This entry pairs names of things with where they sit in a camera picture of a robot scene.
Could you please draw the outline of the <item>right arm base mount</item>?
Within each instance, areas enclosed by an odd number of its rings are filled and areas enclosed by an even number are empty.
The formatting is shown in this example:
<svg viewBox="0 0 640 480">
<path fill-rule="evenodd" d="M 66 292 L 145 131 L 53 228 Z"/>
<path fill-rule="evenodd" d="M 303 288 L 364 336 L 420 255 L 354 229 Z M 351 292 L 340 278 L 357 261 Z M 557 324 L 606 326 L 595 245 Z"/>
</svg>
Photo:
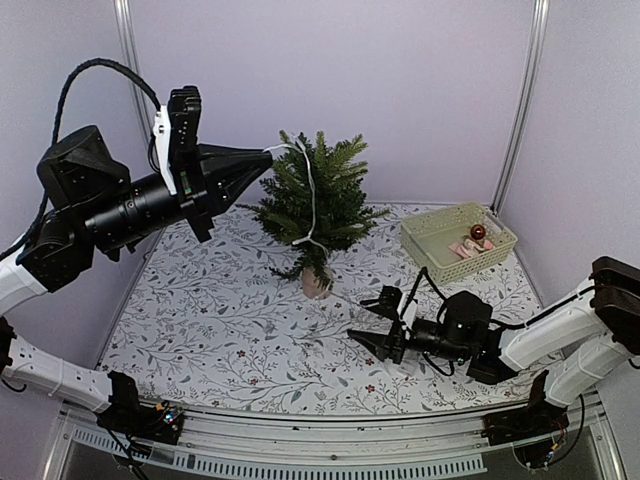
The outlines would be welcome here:
<svg viewBox="0 0 640 480">
<path fill-rule="evenodd" d="M 567 443 L 567 409 L 558 410 L 554 406 L 544 407 L 539 412 L 535 412 L 533 407 L 521 407 L 487 414 L 482 418 L 483 429 L 480 435 L 487 439 L 491 446 L 548 435 L 545 440 L 512 449 L 516 461 L 528 471 L 548 469 L 569 456 L 581 439 L 586 420 L 586 404 L 583 395 L 579 395 L 578 399 L 580 422 L 570 444 Z"/>
</svg>

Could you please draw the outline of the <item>pale green perforated basket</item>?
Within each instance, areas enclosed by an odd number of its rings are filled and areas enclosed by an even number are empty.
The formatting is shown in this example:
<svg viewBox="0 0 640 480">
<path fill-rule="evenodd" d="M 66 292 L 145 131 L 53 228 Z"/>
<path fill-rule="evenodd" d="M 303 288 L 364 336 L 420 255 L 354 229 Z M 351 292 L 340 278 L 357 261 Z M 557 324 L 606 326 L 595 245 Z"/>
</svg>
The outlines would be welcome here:
<svg viewBox="0 0 640 480">
<path fill-rule="evenodd" d="M 471 238 L 471 228 L 481 224 L 494 249 L 463 259 L 449 246 Z M 504 261 L 517 236 L 488 208 L 474 202 L 409 216 L 400 223 L 401 245 L 414 263 L 425 267 L 437 285 L 459 281 Z"/>
</svg>

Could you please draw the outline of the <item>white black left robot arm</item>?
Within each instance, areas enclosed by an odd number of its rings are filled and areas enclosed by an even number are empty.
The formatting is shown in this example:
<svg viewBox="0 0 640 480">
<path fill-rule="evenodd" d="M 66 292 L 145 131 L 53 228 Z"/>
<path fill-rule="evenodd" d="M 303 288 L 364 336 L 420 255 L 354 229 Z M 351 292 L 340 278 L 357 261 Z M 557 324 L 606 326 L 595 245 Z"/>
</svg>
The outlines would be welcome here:
<svg viewBox="0 0 640 480">
<path fill-rule="evenodd" d="M 1 262 L 2 312 L 75 281 L 95 252 L 118 261 L 122 249 L 174 223 L 210 240 L 213 218 L 273 163 L 266 150 L 200 144 L 186 127 L 172 134 L 167 153 L 164 172 L 134 181 L 95 125 L 53 143 L 37 166 L 53 208 Z"/>
</svg>

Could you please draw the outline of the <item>red bauble ornament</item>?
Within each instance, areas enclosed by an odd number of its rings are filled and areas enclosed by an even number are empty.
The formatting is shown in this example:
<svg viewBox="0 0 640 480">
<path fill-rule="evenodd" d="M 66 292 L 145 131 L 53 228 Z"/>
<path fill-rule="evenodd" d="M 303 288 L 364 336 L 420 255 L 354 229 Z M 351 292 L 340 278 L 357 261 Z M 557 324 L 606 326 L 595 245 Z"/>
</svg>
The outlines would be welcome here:
<svg viewBox="0 0 640 480">
<path fill-rule="evenodd" d="M 471 228 L 470 236 L 474 240 L 482 240 L 486 237 L 486 229 L 481 224 L 476 224 Z"/>
</svg>

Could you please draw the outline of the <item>right aluminium frame post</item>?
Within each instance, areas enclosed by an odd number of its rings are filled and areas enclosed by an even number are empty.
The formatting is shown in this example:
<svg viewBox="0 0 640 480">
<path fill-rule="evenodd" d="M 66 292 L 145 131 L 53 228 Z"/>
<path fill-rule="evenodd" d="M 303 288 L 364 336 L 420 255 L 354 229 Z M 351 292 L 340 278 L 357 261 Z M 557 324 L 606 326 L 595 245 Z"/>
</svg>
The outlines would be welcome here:
<svg viewBox="0 0 640 480">
<path fill-rule="evenodd" d="M 491 210 L 497 215 L 499 215 L 505 207 L 509 187 L 515 173 L 517 158 L 524 138 L 528 114 L 539 72 L 539 65 L 544 50 L 549 9 L 549 0 L 536 0 L 533 2 L 532 22 L 526 49 L 526 60 L 519 99 L 498 184 L 490 206 Z"/>
</svg>

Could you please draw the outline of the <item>clear battery box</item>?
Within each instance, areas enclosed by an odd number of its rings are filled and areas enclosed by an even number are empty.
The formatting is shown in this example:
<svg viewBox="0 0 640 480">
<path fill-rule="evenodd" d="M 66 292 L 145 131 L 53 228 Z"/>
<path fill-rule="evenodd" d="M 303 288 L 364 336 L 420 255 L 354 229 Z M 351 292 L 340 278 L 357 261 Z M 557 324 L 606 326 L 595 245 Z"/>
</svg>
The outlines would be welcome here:
<svg viewBox="0 0 640 480">
<path fill-rule="evenodd" d="M 412 377 L 419 370 L 421 354 L 415 351 L 406 351 L 400 364 L 396 366 L 399 374 Z"/>
</svg>

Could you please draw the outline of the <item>floral white table mat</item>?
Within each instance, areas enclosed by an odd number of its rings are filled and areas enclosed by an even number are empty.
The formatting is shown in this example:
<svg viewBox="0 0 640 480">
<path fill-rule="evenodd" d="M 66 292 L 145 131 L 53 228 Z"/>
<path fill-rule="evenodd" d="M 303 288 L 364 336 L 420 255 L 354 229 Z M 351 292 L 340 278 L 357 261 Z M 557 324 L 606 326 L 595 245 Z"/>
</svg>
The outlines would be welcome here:
<svg viewBox="0 0 640 480">
<path fill-rule="evenodd" d="M 497 386 L 464 368 L 421 357 L 412 377 L 378 361 L 349 329 L 383 333 L 387 320 L 359 302 L 384 285 L 410 290 L 417 267 L 400 243 L 400 223 L 420 204 L 392 204 L 361 243 L 334 255 L 335 285 L 323 300 L 272 270 L 292 252 L 271 240 L 248 211 L 220 216 L 208 242 L 168 227 L 156 243 L 99 361 L 132 377 L 139 393 L 191 405 L 283 414 L 398 415 L 519 402 L 546 355 Z"/>
</svg>

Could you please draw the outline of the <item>pink bow ornaments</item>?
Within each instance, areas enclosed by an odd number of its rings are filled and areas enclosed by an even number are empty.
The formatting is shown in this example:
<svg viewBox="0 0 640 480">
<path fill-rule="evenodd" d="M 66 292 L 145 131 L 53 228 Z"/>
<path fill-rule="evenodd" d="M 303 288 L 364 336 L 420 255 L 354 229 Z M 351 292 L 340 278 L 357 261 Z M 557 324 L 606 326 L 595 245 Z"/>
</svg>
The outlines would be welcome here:
<svg viewBox="0 0 640 480">
<path fill-rule="evenodd" d="M 452 243 L 449 249 L 463 259 L 475 257 L 494 249 L 494 245 L 488 239 L 474 240 L 465 238 L 461 242 Z"/>
</svg>

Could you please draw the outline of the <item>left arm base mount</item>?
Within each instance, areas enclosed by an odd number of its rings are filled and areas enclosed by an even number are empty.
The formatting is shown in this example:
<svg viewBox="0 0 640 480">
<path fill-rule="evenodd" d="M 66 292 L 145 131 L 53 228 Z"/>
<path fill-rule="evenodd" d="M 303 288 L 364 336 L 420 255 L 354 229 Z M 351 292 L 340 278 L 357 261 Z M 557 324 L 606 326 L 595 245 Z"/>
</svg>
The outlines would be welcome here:
<svg viewBox="0 0 640 480">
<path fill-rule="evenodd" d="M 127 437 L 177 445 L 184 425 L 184 409 L 169 401 L 154 406 L 135 400 L 114 400 L 97 414 L 97 424 Z"/>
</svg>

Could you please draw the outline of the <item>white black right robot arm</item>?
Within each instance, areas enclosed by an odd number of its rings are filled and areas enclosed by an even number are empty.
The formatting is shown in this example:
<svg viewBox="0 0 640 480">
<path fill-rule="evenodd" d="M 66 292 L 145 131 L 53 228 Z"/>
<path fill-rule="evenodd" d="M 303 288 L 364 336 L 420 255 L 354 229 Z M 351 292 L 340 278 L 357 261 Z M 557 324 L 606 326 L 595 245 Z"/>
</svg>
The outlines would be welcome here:
<svg viewBox="0 0 640 480">
<path fill-rule="evenodd" d="M 577 289 L 520 324 L 502 323 L 493 308 L 469 291 L 445 298 L 435 320 L 417 315 L 414 292 L 384 286 L 361 306 L 391 322 L 385 334 L 350 329 L 347 335 L 379 361 L 402 362 L 408 350 L 467 369 L 471 379 L 497 385 L 547 354 L 576 350 L 532 384 L 517 427 L 537 436 L 564 414 L 584 390 L 639 354 L 639 270 L 612 257 L 592 264 Z"/>
</svg>

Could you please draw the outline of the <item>aluminium front rail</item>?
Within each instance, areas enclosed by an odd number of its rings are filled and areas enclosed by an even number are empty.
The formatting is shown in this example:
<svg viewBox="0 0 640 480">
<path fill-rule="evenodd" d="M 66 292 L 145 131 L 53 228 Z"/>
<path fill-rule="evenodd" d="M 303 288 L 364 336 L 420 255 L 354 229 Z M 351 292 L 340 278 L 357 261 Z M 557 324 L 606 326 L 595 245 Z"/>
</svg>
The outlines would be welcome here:
<svg viewBox="0 0 640 480">
<path fill-rule="evenodd" d="M 493 445 L 485 407 L 397 416 L 324 416 L 190 407 L 174 445 L 143 443 L 148 479 L 626 479 L 595 392 L 569 410 L 552 466 L 518 461 L 528 440 Z"/>
</svg>

